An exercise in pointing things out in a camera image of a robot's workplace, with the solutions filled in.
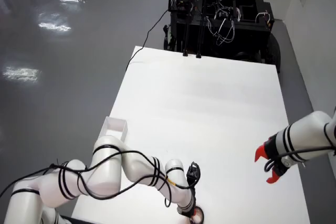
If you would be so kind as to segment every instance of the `black metal frame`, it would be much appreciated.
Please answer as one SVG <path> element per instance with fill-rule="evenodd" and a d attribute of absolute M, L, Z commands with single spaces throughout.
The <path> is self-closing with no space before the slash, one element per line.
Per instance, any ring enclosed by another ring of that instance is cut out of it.
<path fill-rule="evenodd" d="M 207 28 L 207 2 L 211 3 L 213 0 L 197 0 L 196 2 L 190 0 L 190 3 L 193 2 L 202 14 L 195 10 L 187 14 L 179 12 L 179 10 L 171 8 L 171 2 L 172 0 L 169 0 L 171 33 L 177 44 L 176 50 L 182 52 L 184 56 L 187 56 L 187 51 L 191 51 L 196 53 L 198 58 L 201 55 L 207 55 L 237 59 L 236 56 L 242 52 L 252 55 L 267 48 L 274 17 L 270 4 L 264 2 L 264 0 L 231 0 L 233 9 L 236 9 L 238 6 L 245 8 L 246 6 L 242 3 L 252 2 L 255 16 L 258 13 L 267 12 L 270 14 L 270 21 L 267 23 L 264 16 L 260 15 L 257 22 L 251 19 L 242 19 L 238 22 L 237 13 L 233 12 L 235 39 L 230 44 L 223 44 L 221 47 L 213 45 L 214 38 Z M 222 20 L 212 20 L 212 27 L 214 29 L 218 30 L 221 24 Z M 226 34 L 230 30 L 230 27 L 231 23 L 226 22 L 221 29 L 221 33 L 223 31 L 223 34 Z"/>

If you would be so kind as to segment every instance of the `red object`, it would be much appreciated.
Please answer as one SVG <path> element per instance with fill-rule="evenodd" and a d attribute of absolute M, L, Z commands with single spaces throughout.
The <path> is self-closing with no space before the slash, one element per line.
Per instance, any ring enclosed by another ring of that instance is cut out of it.
<path fill-rule="evenodd" d="M 260 158 L 260 157 L 264 157 L 265 159 L 268 159 L 268 156 L 266 155 L 266 152 L 265 152 L 265 144 L 259 146 L 256 150 L 256 157 L 254 159 L 254 162 L 257 162 L 257 160 Z"/>
<path fill-rule="evenodd" d="M 266 182 L 269 183 L 269 184 L 273 184 L 273 183 L 275 183 L 276 181 L 278 181 L 279 178 L 280 178 L 280 176 L 279 176 L 278 174 L 276 174 L 276 173 L 274 172 L 274 170 L 272 170 L 272 177 L 271 177 L 271 178 L 268 178 L 268 179 L 266 180 Z"/>

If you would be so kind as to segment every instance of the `cart wheel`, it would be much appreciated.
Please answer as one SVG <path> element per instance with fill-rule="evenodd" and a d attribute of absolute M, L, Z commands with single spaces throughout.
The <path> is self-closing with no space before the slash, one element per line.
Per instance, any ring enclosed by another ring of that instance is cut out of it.
<path fill-rule="evenodd" d="M 234 58 L 235 60 L 249 61 L 249 62 L 261 62 L 261 56 L 258 52 L 239 52 Z"/>
<path fill-rule="evenodd" d="M 262 57 L 265 59 L 266 64 L 273 64 L 277 68 L 277 72 L 280 73 L 281 66 L 281 53 L 277 39 L 273 34 L 269 35 L 267 42 L 267 49 L 261 51 Z"/>

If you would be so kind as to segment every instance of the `wire bundle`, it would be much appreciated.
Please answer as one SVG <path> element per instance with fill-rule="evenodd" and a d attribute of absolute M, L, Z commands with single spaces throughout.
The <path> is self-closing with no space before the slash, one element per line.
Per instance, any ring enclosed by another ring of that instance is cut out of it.
<path fill-rule="evenodd" d="M 271 15 L 269 13 L 258 13 L 257 16 L 256 16 L 256 22 L 257 22 L 257 18 L 260 16 L 260 15 L 268 15 L 268 20 L 267 20 L 267 23 L 269 23 L 269 21 L 271 20 Z"/>
<path fill-rule="evenodd" d="M 215 8 L 214 19 L 217 19 L 217 17 L 223 17 L 223 16 L 225 16 L 226 18 L 229 17 L 229 13 L 230 13 L 230 10 L 232 9 L 232 7 L 222 5 L 221 1 L 222 0 L 217 0 L 217 1 L 212 2 L 211 4 L 207 5 L 208 7 L 213 6 Z"/>
<path fill-rule="evenodd" d="M 171 204 L 171 199 L 172 199 L 172 191 L 171 191 L 171 188 L 169 186 L 168 183 L 170 183 L 171 185 L 173 186 L 176 186 L 180 189 L 190 189 L 190 188 L 193 188 L 199 181 L 200 177 L 201 177 L 201 170 L 200 170 L 200 167 L 196 164 L 196 163 L 192 163 L 192 165 L 195 165 L 196 168 L 197 168 L 197 171 L 198 171 L 198 177 L 197 177 L 197 180 L 195 181 L 195 183 L 193 183 L 192 185 L 189 185 L 189 186 L 181 186 L 181 185 L 178 185 L 174 182 L 172 182 L 167 175 L 165 175 L 161 170 L 160 170 L 160 174 L 149 174 L 149 175 L 144 175 L 142 176 L 141 178 L 139 178 L 137 181 L 135 181 L 132 185 L 120 190 L 119 192 L 115 193 L 115 194 L 112 194 L 112 195 L 108 195 L 108 196 L 97 196 L 92 190 L 90 190 L 82 176 L 82 173 L 84 172 L 89 172 L 97 167 L 99 167 L 100 165 L 102 165 L 103 163 L 105 163 L 106 161 L 108 161 L 109 159 L 117 156 L 117 155 L 121 155 L 121 154 L 127 154 L 127 153 L 137 153 L 137 154 L 140 154 L 141 156 L 143 156 L 155 169 L 156 169 L 156 166 L 148 159 L 148 157 L 146 157 L 142 152 L 139 152 L 139 151 L 120 151 L 120 152 L 117 152 L 117 153 L 114 153 L 106 158 L 104 158 L 102 161 L 100 161 L 99 163 L 97 163 L 96 165 L 94 165 L 93 167 L 90 167 L 90 168 L 85 168 L 85 169 L 71 169 L 69 167 L 66 167 L 66 166 L 62 166 L 62 165 L 56 165 L 56 164 L 51 164 L 49 167 L 46 167 L 46 168 L 43 168 L 41 170 L 38 170 L 36 172 L 33 172 L 31 174 L 28 174 L 26 176 L 23 176 L 21 178 L 18 178 L 16 180 L 14 180 L 13 182 L 11 182 L 8 186 L 5 187 L 5 189 L 1 192 L 0 194 L 0 198 L 5 194 L 5 192 L 11 187 L 13 186 L 14 184 L 16 184 L 17 182 L 19 182 L 20 180 L 22 179 L 25 179 L 25 178 L 28 178 L 28 177 L 32 177 L 34 175 L 37 175 L 39 173 L 42 173 L 44 172 L 43 174 L 46 174 L 49 170 L 51 169 L 60 169 L 60 170 L 64 170 L 64 171 L 67 171 L 67 172 L 71 172 L 71 173 L 74 173 L 76 174 L 79 179 L 82 181 L 82 184 L 83 184 L 83 187 L 85 188 L 85 190 L 87 191 L 88 195 L 90 195 L 92 198 L 94 199 L 98 199 L 98 200 L 107 200 L 107 199 L 112 199 L 124 192 L 126 192 L 127 190 L 131 189 L 132 187 L 134 187 L 136 184 L 140 183 L 142 180 L 146 179 L 146 178 L 159 178 L 161 179 L 168 187 L 168 190 L 169 190 L 169 202 L 168 204 L 166 203 L 166 199 L 165 199 L 165 206 L 166 207 L 169 207 L 170 204 Z"/>
<path fill-rule="evenodd" d="M 225 42 L 225 43 L 231 43 L 234 40 L 234 38 L 235 38 L 235 22 L 233 20 L 231 20 L 231 28 L 230 28 L 229 32 L 227 33 L 226 37 L 224 38 L 219 33 L 221 32 L 220 30 L 222 29 L 222 26 L 223 26 L 224 22 L 226 21 L 226 18 L 224 18 L 222 24 L 220 25 L 219 30 L 217 32 L 215 32 L 215 33 L 212 32 L 212 25 L 211 25 L 211 22 L 210 22 L 209 18 L 206 17 L 206 19 L 207 19 L 207 22 L 208 22 L 208 29 L 209 29 L 210 33 L 214 37 L 217 37 L 216 45 L 221 46 L 223 42 Z"/>

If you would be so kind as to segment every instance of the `black stripe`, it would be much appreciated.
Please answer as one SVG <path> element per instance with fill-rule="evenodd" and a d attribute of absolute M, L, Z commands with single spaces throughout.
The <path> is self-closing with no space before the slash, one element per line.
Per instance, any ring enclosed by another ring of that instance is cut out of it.
<path fill-rule="evenodd" d="M 113 144 L 104 144 L 104 145 L 100 145 L 99 147 L 97 147 L 97 148 L 93 151 L 93 155 L 94 155 L 97 151 L 99 151 L 99 150 L 101 150 L 101 149 L 104 149 L 104 148 L 115 149 L 115 150 L 117 150 L 118 152 L 120 151 L 120 149 L 119 149 L 118 147 L 116 147 L 115 145 L 113 145 Z"/>
<path fill-rule="evenodd" d="M 155 181 L 155 183 L 154 183 L 153 186 L 156 186 L 156 184 L 158 183 L 159 175 L 160 175 L 160 161 L 158 160 L 157 157 L 156 157 L 156 161 L 157 161 L 157 171 L 158 171 L 158 176 L 156 177 L 156 181 Z"/>
<path fill-rule="evenodd" d="M 69 198 L 63 191 L 63 188 L 62 188 L 62 183 L 61 183 L 61 172 L 62 170 L 60 169 L 59 170 L 59 173 L 58 173 L 58 186 L 59 186 L 59 190 L 61 191 L 62 195 L 64 198 L 68 199 L 68 200 L 71 200 L 71 198 Z"/>
<path fill-rule="evenodd" d="M 154 159 L 154 175 L 156 175 L 156 159 L 155 157 L 152 157 Z M 150 182 L 150 184 L 148 186 L 152 186 L 152 184 L 154 183 L 155 177 L 152 178 L 152 181 Z"/>
<path fill-rule="evenodd" d="M 166 171 L 166 174 L 170 173 L 172 170 L 181 170 L 181 171 L 183 171 L 183 168 L 182 167 L 178 167 L 178 166 L 177 167 L 172 167 L 172 168 L 170 168 L 170 169 L 168 169 Z"/>
<path fill-rule="evenodd" d="M 72 199 L 74 199 L 74 198 L 75 198 L 75 195 L 73 195 L 73 194 L 70 192 L 70 190 L 69 190 L 69 188 L 68 188 L 68 186 L 67 186 L 67 182 L 65 181 L 65 172 L 66 172 L 66 171 L 63 171 L 63 176 L 62 176 L 62 179 L 63 179 L 63 186 L 64 186 L 64 189 L 65 189 L 65 191 L 67 192 L 67 194 L 68 194 L 70 197 L 72 197 Z"/>
<path fill-rule="evenodd" d="M 289 152 L 289 149 L 288 149 L 287 144 L 286 144 L 286 130 L 287 130 L 287 129 L 288 129 L 288 127 L 285 128 L 285 130 L 283 131 L 282 141 L 284 142 L 284 147 L 285 147 L 286 152 Z M 294 160 L 295 162 L 300 162 L 300 161 L 296 160 L 295 158 L 293 158 L 292 155 L 289 155 L 289 156 L 290 156 L 291 159 Z"/>
<path fill-rule="evenodd" d="M 40 192 L 38 190 L 34 190 L 34 189 L 30 189 L 30 188 L 23 188 L 23 189 L 18 189 L 14 192 L 12 192 L 12 196 L 18 193 L 33 193 L 33 194 L 37 194 L 40 195 Z"/>
<path fill-rule="evenodd" d="M 287 130 L 287 140 L 288 140 L 288 144 L 289 144 L 289 147 L 291 148 L 291 150 L 292 150 L 292 151 L 295 151 L 295 150 L 294 150 L 294 147 L 293 147 L 293 145 L 292 145 L 292 141 L 290 140 L 290 133 L 289 133 L 289 131 L 290 131 L 290 128 L 291 128 L 291 127 L 292 127 L 292 124 L 288 127 L 288 130 Z M 299 154 L 294 154 L 294 156 L 295 156 L 297 159 L 301 160 L 302 162 L 307 161 L 306 159 L 300 157 Z"/>
<path fill-rule="evenodd" d="M 326 123 L 323 127 L 324 135 L 327 138 L 329 144 L 334 147 L 335 145 L 332 143 L 332 141 L 330 140 L 330 138 L 327 135 L 327 131 L 326 131 L 327 125 L 328 125 L 328 123 Z"/>
<path fill-rule="evenodd" d="M 55 221 L 54 221 L 54 224 L 57 224 L 58 223 L 58 220 L 57 220 L 57 216 L 58 216 L 58 214 L 57 214 L 57 211 L 56 211 L 56 209 L 55 209 Z"/>
<path fill-rule="evenodd" d="M 77 177 L 77 188 L 78 188 L 78 190 L 79 190 L 83 195 L 88 196 L 87 194 L 83 193 L 82 190 L 79 188 L 79 175 L 78 175 L 78 177 Z"/>
<path fill-rule="evenodd" d="M 181 207 L 181 209 L 189 208 L 191 206 L 192 202 L 193 202 L 193 197 L 191 197 L 189 204 L 186 207 Z"/>
<path fill-rule="evenodd" d="M 164 181 L 162 181 L 162 186 L 158 189 L 158 191 L 160 191 L 165 184 L 166 183 Z"/>

